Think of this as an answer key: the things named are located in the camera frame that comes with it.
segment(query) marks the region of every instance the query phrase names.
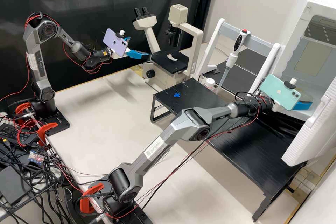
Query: small bottle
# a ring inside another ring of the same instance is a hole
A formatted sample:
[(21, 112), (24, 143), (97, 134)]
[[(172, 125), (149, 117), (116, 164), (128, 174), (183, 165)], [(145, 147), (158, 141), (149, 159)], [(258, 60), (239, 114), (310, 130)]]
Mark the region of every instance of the small bottle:
[(212, 78), (208, 78), (206, 81), (205, 81), (205, 84), (204, 86), (206, 86), (207, 89), (211, 90), (211, 91), (214, 91), (215, 90), (215, 80), (212, 79)]

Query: purple smartphone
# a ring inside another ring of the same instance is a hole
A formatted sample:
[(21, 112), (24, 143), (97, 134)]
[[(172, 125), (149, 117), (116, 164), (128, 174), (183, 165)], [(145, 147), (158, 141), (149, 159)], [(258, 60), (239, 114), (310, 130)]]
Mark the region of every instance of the purple smartphone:
[(120, 57), (124, 56), (128, 43), (121, 38), (116, 36), (116, 33), (112, 31), (110, 28), (106, 30), (103, 42), (107, 45), (111, 50), (118, 54)]

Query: microscope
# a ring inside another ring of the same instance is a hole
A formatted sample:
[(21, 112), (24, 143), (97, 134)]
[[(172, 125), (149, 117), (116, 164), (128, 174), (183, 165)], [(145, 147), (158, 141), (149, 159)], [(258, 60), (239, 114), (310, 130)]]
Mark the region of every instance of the microscope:
[(134, 11), (136, 19), (133, 20), (133, 25), (135, 29), (145, 32), (152, 53), (151, 59), (143, 64), (142, 76), (146, 83), (156, 90), (164, 90), (189, 79), (195, 72), (203, 32), (187, 23), (188, 8), (181, 4), (170, 7), (170, 28), (166, 30), (166, 34), (172, 47), (178, 46), (182, 31), (192, 35), (189, 57), (174, 49), (161, 51), (152, 29), (157, 22), (156, 16), (149, 13), (146, 7), (142, 8), (142, 13), (139, 8)]

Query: mint green smartphone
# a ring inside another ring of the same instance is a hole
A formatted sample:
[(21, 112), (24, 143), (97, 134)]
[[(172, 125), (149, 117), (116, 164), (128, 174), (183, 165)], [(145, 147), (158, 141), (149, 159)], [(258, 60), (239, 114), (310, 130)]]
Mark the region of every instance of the mint green smartphone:
[(286, 87), (284, 82), (274, 75), (266, 77), (260, 90), (287, 110), (292, 110), (301, 97), (298, 91)]

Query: black curtain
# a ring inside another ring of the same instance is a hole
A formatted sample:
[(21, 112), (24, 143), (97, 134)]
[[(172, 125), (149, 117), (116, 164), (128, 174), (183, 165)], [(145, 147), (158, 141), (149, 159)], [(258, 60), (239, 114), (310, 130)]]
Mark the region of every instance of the black curtain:
[[(169, 28), (168, 12), (173, 4), (188, 7), (188, 22), (203, 28), (210, 0), (1, 0), (0, 13), (0, 98), (20, 90), (27, 80), (25, 44), (22, 40), (26, 18), (36, 11), (53, 17), (72, 38), (85, 44), (104, 47), (103, 37), (107, 28), (125, 30), (131, 37), (129, 47), (149, 52), (142, 31), (135, 30), (132, 20), (135, 7), (147, 6), (157, 16), (154, 33), (162, 49), (168, 49), (165, 30)], [(190, 38), (182, 37), (181, 47), (190, 46)], [(55, 91), (110, 74), (141, 63), (128, 57), (118, 59), (101, 68), (98, 74), (89, 75), (69, 61), (62, 50), (62, 42), (53, 39), (42, 44), (42, 53), (49, 81)], [(30, 85), (19, 95), (13, 95), (0, 103), (3, 110), (8, 103), (32, 96)]]

